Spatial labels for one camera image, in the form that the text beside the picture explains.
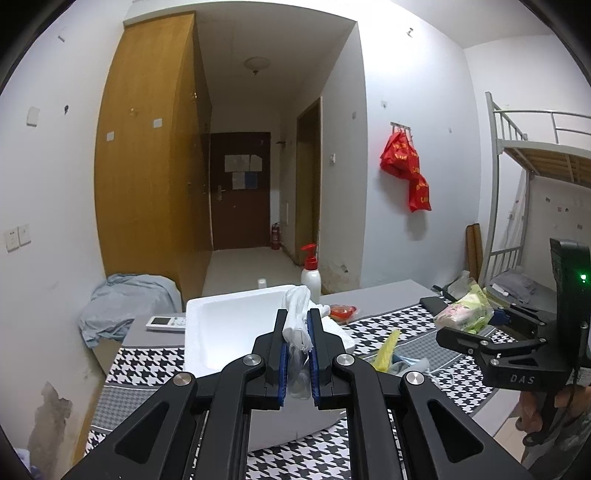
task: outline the ceiling light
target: ceiling light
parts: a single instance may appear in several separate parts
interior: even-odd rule
[[[271,61],[265,57],[251,57],[244,61],[244,66],[256,75],[261,70],[269,68]]]

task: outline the door handle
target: door handle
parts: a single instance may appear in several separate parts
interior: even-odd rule
[[[221,185],[217,186],[217,199],[218,200],[222,200],[222,193],[225,192],[225,190],[222,189]]]

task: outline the paper notice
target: paper notice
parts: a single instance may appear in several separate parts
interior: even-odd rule
[[[258,188],[258,173],[256,171],[245,172],[244,183],[248,190],[256,190]]]
[[[232,173],[232,190],[244,190],[246,188],[245,175],[243,171]]]
[[[258,155],[251,155],[250,171],[262,171],[262,158]]]
[[[231,172],[237,171],[238,168],[238,155],[226,155],[223,158],[223,171]]]
[[[236,155],[236,170],[234,171],[248,171],[250,167],[250,155]]]

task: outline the red snack package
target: red snack package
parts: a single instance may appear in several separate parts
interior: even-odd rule
[[[344,325],[349,323],[350,318],[357,312],[357,307],[350,305],[331,305],[330,306],[330,318],[336,323]]]
[[[418,178],[412,179],[408,186],[408,208],[411,212],[417,210],[431,211],[429,185],[421,174],[419,174]]]
[[[399,179],[411,180],[419,173],[418,154],[404,130],[397,130],[386,143],[380,156],[380,167]]]

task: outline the food package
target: food package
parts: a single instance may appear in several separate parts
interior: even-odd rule
[[[349,323],[350,318],[357,312],[357,307],[352,305],[331,305],[330,318],[336,323],[344,325]]]
[[[472,280],[470,290],[460,300],[448,305],[435,317],[437,328],[451,327],[470,333],[478,333],[492,318],[493,309],[485,293]]]

